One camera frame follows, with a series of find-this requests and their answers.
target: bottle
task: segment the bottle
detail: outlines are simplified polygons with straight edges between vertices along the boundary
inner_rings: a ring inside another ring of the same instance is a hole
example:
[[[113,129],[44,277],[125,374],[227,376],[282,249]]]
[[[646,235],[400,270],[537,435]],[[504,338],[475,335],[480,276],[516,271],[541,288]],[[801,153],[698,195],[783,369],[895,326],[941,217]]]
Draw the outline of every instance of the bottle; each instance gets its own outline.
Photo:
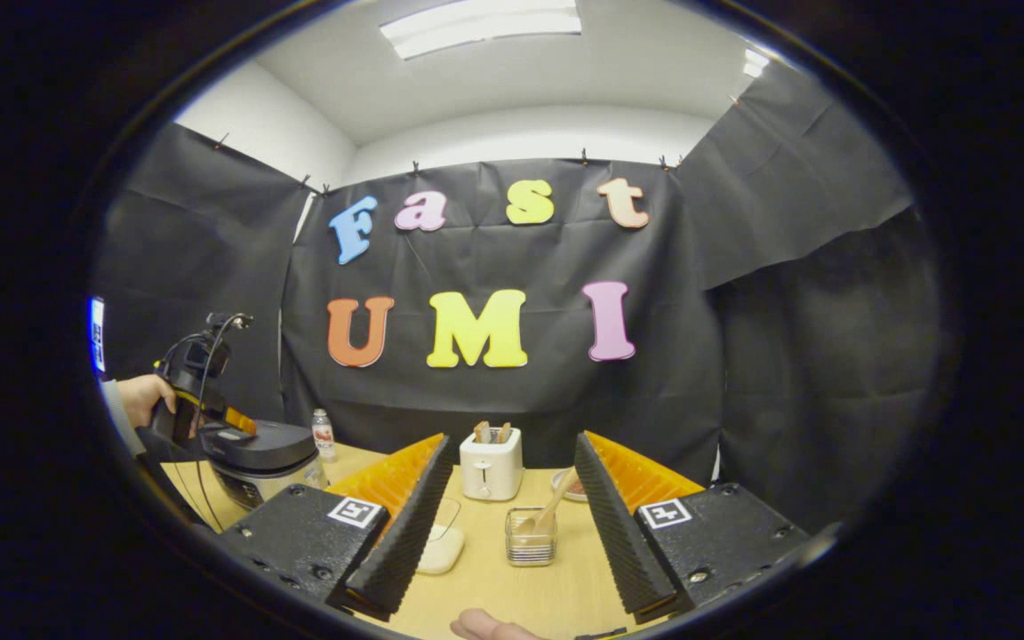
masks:
[[[323,462],[338,461],[338,450],[334,446],[334,429],[330,426],[330,418],[326,411],[315,409],[310,419],[310,430],[313,432],[313,445],[318,447],[318,457]]]

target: white toaster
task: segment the white toaster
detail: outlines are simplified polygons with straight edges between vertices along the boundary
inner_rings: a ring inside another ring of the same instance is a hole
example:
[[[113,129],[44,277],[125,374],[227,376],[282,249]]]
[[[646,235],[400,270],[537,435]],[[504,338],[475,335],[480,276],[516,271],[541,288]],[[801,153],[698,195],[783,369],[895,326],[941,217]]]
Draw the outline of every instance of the white toaster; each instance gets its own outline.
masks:
[[[461,488],[475,500],[511,500],[523,479],[520,429],[512,428],[507,441],[483,444],[469,434],[461,442]]]

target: white ceiling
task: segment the white ceiling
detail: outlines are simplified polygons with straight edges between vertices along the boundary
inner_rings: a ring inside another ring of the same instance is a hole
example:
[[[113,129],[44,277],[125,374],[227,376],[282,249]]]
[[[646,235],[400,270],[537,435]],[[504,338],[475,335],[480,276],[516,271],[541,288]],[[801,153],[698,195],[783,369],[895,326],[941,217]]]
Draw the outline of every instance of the white ceiling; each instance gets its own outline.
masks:
[[[744,40],[668,0],[580,0],[582,36],[507,37],[402,61],[379,25],[444,0],[361,0],[259,56],[354,144],[544,104],[608,104],[717,120],[739,94]]]

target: human hand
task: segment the human hand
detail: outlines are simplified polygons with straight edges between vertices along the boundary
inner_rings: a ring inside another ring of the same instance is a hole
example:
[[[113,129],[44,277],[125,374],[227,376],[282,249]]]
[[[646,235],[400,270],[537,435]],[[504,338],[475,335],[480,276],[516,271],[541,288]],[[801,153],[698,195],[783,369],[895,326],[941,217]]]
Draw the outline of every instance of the human hand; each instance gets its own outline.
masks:
[[[466,640],[543,640],[519,624],[501,623],[484,609],[464,609],[447,627]]]
[[[118,395],[121,406],[129,416],[133,427],[146,427],[153,421],[153,409],[160,398],[164,398],[170,413],[176,413],[176,392],[172,385],[157,374],[147,374],[118,381]]]

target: foam letter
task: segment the foam letter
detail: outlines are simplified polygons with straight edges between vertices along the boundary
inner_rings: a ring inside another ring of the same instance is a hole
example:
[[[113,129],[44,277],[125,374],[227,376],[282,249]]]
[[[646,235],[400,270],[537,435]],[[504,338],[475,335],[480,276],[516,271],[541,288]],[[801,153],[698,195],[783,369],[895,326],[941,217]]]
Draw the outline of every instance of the foam letter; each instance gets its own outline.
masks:
[[[470,367],[476,364],[484,341],[488,352],[484,365],[489,368],[523,368],[528,354],[520,349],[520,305],[527,299],[523,292],[501,289],[488,297],[480,317],[472,314],[468,302],[457,292],[436,294],[429,305],[437,309],[434,351],[426,361],[431,368],[456,368],[459,357],[453,353],[453,340]]]
[[[556,206],[548,196],[552,185],[543,179],[521,179],[509,186],[508,216],[512,224],[540,224],[548,222],[556,213]]]
[[[361,234],[370,234],[370,230],[374,229],[370,212],[376,206],[378,200],[375,200],[374,196],[367,196],[348,210],[330,219],[330,227],[338,236],[338,248],[341,249],[338,254],[338,264],[346,264],[370,248],[370,240],[362,239]]]
[[[635,345],[627,340],[623,317],[623,283],[590,283],[584,295],[590,297],[590,309],[595,317],[595,345],[587,355],[593,360],[626,360],[634,355]]]
[[[649,215],[635,211],[634,199],[643,197],[642,187],[627,185],[627,178],[609,179],[602,182],[597,190],[601,196],[606,196],[606,208],[610,210],[610,217],[622,226],[638,229],[650,222]]]
[[[438,230],[444,224],[444,202],[446,199],[440,191],[414,194],[406,199],[407,207],[397,212],[394,224],[398,229],[416,229],[421,226],[423,231]]]
[[[357,307],[358,301],[350,299],[330,300],[327,305],[330,312],[327,349],[343,368],[369,368],[381,357],[382,348],[386,345],[386,314],[394,307],[394,299],[381,296],[367,300],[370,336],[362,348],[350,346],[350,316]]]

